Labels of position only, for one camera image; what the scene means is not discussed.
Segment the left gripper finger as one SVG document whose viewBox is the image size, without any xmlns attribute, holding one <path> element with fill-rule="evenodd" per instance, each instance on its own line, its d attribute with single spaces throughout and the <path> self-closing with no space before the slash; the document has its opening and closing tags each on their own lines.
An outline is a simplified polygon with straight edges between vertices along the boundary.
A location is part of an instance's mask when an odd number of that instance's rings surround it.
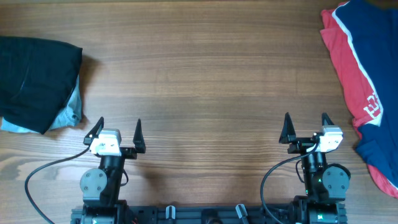
<svg viewBox="0 0 398 224">
<path fill-rule="evenodd" d="M 137 120 L 136 129 L 133 137 L 133 144 L 137 153 L 146 152 L 146 144 L 142 133 L 142 123 L 140 119 Z"/>
<path fill-rule="evenodd" d="M 104 127 L 104 118 L 100 117 L 94 127 L 89 131 L 89 133 L 84 137 L 83 144 L 90 145 L 95 138 L 99 137 L 100 132 Z"/>
</svg>

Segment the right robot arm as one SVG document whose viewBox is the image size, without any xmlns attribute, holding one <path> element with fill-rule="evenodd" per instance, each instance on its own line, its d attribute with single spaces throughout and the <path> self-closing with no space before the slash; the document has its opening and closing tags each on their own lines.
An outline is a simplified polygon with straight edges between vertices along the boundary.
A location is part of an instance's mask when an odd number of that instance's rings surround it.
<svg viewBox="0 0 398 224">
<path fill-rule="evenodd" d="M 328 164 L 326 154 L 343 140 L 341 128 L 326 113 L 321 130 L 310 138 L 296 136 L 291 117 L 285 114 L 279 142 L 288 144 L 289 154 L 299 154 L 306 195 L 296 196 L 289 205 L 288 222 L 301 224 L 344 224 L 348 222 L 345 205 L 350 171 L 340 164 Z"/>
</svg>

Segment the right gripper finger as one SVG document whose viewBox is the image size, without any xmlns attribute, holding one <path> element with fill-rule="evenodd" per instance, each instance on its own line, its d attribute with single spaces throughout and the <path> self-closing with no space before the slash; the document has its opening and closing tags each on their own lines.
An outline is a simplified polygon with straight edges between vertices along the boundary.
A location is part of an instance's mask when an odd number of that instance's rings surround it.
<svg viewBox="0 0 398 224">
<path fill-rule="evenodd" d="M 279 143 L 289 144 L 296 140 L 296 133 L 289 112 L 285 114 L 284 125 L 280 134 Z"/>
<path fill-rule="evenodd" d="M 330 119 L 327 113 L 322 113 L 322 125 L 323 126 L 334 125 L 334 122 Z"/>
</svg>

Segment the blue polo shirt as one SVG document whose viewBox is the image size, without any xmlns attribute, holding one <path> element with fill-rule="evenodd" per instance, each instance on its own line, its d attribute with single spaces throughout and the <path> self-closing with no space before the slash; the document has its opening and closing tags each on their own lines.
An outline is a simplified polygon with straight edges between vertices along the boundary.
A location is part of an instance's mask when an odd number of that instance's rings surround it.
<svg viewBox="0 0 398 224">
<path fill-rule="evenodd" d="M 349 1 L 333 13 L 348 36 L 354 57 L 376 91 L 382 115 L 376 124 L 358 128 L 357 153 L 397 184 L 397 9 L 367 1 Z"/>
</svg>

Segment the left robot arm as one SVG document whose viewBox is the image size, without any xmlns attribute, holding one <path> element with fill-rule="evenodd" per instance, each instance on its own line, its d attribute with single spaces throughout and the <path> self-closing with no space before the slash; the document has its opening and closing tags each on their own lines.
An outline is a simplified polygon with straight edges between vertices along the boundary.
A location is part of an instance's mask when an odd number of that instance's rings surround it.
<svg viewBox="0 0 398 224">
<path fill-rule="evenodd" d="M 86 171 L 80 179 L 83 192 L 83 208 L 72 210 L 71 223 L 74 224 L 117 224 L 137 223 L 135 214 L 125 200 L 119 199 L 119 191 L 124 184 L 125 160 L 134 160 L 138 154 L 146 152 L 141 120 L 137 121 L 133 147 L 121 146 L 121 133 L 118 129 L 108 129 L 101 117 L 85 136 L 83 144 L 100 158 L 99 166 Z"/>
</svg>

